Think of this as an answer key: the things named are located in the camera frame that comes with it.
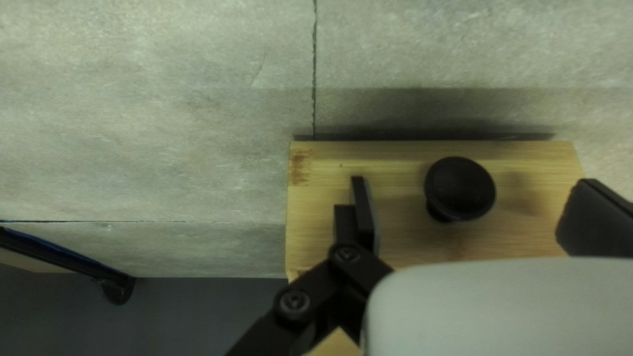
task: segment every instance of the black knob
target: black knob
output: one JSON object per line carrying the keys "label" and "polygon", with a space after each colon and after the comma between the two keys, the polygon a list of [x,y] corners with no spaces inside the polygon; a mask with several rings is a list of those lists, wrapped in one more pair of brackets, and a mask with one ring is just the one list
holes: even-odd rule
{"label": "black knob", "polygon": [[496,196],[494,181],[477,162],[446,157],[433,163],[424,182],[427,210],[440,222],[468,221],[487,213]]}

